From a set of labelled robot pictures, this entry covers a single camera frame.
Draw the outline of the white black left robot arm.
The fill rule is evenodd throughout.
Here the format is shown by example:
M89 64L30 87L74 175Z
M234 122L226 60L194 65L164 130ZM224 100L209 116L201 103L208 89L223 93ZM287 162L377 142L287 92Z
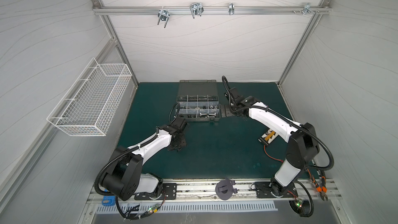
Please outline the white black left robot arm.
M163 179L143 173L143 165L160 150L180 150L186 146L185 119L177 117L171 123L157 127L153 135L128 148L117 147L110 160L99 171L94 190L102 196L115 196L122 201L137 194L157 199L162 194Z

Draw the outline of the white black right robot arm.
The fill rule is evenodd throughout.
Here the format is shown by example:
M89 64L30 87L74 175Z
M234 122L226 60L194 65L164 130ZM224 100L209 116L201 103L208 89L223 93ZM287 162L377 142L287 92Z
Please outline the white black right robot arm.
M269 185L275 197L282 197L293 181L306 169L328 171L334 167L334 157L325 143L316 136L313 125L300 124L288 119L255 97L240 95L235 87L225 85L225 89L224 95L233 114L247 116L260 122L287 143L285 159ZM310 165L320 149L325 151L329 163L323 167Z

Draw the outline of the grey plastic organizer box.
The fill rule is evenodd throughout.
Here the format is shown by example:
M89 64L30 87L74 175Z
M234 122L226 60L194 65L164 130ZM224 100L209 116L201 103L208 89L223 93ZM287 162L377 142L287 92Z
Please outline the grey plastic organizer box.
M178 116L186 121L219 121L219 94L216 80L180 80L176 102Z

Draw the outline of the black round cap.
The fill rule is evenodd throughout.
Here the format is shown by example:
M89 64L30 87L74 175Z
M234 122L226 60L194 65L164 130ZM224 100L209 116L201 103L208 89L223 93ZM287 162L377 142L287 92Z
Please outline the black round cap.
M238 190L234 187L236 182L228 178L221 180L216 184L215 192L216 195L224 201L229 200L234 194L237 194Z

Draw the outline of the blue tape dispenser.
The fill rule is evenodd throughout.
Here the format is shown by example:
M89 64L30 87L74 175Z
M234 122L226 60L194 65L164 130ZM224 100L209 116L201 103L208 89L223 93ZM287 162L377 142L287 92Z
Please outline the blue tape dispenser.
M115 203L115 196L103 196L101 201L102 206L114 206Z

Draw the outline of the metal u-bolt clamp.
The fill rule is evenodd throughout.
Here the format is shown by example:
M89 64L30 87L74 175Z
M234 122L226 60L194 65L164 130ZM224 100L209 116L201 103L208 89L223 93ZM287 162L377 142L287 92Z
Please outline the metal u-bolt clamp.
M200 2L191 4L189 9L194 19L196 16L201 17L204 11L203 4Z
M160 22L164 22L164 28L166 28L169 19L170 19L170 13L167 10L165 9L159 10L157 25L159 25Z

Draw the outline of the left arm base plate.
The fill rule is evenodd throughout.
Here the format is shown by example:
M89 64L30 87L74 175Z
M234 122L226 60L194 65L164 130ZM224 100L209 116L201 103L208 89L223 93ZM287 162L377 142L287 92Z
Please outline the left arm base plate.
M152 201L152 200L175 200L177 197L176 183L163 183L155 189L153 193L142 192L134 195L134 200Z

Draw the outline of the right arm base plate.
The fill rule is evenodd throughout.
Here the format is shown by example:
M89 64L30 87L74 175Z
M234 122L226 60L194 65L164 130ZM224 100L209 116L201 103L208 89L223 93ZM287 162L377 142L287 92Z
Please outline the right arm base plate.
M294 183L290 183L281 190L271 181L256 181L250 186L250 190L256 193L259 199L281 199L281 198L297 198L299 195Z

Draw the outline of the metal bracket clip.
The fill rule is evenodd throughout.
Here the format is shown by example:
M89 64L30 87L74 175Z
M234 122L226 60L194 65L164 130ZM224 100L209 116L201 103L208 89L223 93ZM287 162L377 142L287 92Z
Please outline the metal bracket clip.
M230 3L229 4L229 15L230 16L234 15L234 12L235 12L235 5L234 5L234 3Z

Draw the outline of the aluminium crossbar rail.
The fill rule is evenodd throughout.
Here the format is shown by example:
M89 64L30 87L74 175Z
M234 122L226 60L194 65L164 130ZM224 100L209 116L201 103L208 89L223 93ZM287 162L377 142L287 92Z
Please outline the aluminium crossbar rail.
M237 6L235 5L234 15L294 15L293 10L301 10L304 6ZM229 5L227 6L203 6L203 16L229 16ZM321 15L329 14L331 7L311 6L313 10L319 10ZM191 15L189 6L169 7L100 7L94 9L95 15L104 16L156 16L159 10L167 10L171 16Z

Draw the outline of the metal bracket with screws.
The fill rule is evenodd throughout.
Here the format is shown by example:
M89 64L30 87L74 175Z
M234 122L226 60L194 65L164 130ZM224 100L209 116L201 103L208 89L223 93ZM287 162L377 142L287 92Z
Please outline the metal bracket with screws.
M292 11L294 14L299 14L299 15L302 15L302 16L304 16L304 15L317 15L317 14L320 14L320 11L319 10L313 10L312 8L311 8L311 5L310 5L310 3L307 3L306 5L304 5L304 7L301 9L301 10L298 10L298 11L296 11L296 10L293 10Z

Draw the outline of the orange handled pliers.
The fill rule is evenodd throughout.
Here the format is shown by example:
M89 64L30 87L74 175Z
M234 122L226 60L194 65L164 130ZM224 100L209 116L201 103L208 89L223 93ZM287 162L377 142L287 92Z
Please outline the orange handled pliers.
M319 171L321 184L318 184L318 182L315 180L314 176L311 174L309 169L307 169L307 172L309 174L312 183L315 186L316 191L320 194L321 200L328 201L325 172L323 170Z

